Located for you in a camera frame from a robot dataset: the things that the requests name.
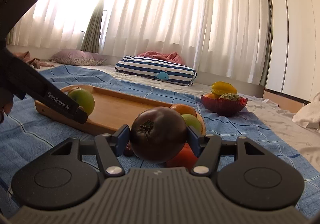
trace custard apple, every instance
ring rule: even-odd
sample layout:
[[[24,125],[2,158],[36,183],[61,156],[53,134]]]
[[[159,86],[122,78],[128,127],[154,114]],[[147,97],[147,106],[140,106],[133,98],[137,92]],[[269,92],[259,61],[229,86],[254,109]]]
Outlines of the custard apple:
[[[240,97],[237,94],[232,94],[232,93],[226,93],[222,94],[219,98],[225,98],[229,100],[239,100]]]

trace pillow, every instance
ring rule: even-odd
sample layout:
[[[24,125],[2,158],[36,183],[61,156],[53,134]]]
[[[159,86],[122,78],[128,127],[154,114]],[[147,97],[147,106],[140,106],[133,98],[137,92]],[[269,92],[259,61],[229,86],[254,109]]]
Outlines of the pillow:
[[[94,66],[102,64],[107,59],[105,55],[97,53],[83,52],[79,50],[62,50],[53,55],[49,60],[51,62],[66,65]]]
[[[197,73],[194,69],[177,63],[147,57],[125,56],[115,69],[120,72],[191,86]]]

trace ribbed gray surface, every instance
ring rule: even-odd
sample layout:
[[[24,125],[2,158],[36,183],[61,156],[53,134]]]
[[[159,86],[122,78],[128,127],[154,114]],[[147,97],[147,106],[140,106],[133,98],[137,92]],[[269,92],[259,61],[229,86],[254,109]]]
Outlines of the ribbed gray surface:
[[[43,212],[23,207],[13,224],[303,224],[294,207],[274,212],[243,209],[222,197],[208,178],[185,168],[131,169],[107,179],[74,208]]]

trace white wardrobe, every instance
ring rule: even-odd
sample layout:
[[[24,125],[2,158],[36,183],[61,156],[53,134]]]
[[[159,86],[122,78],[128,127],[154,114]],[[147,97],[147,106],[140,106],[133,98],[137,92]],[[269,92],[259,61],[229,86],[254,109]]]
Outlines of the white wardrobe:
[[[266,88],[312,100],[320,92],[320,0],[272,0]]]

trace brown cloth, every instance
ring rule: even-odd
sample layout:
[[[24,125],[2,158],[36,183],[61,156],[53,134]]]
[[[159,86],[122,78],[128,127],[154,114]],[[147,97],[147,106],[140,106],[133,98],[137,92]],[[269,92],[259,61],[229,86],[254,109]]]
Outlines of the brown cloth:
[[[29,65],[34,66],[36,69],[40,69],[41,67],[53,67],[54,64],[49,64],[45,61],[40,61],[38,58],[32,58],[30,52],[15,52],[13,53],[18,58],[21,58],[28,63]]]

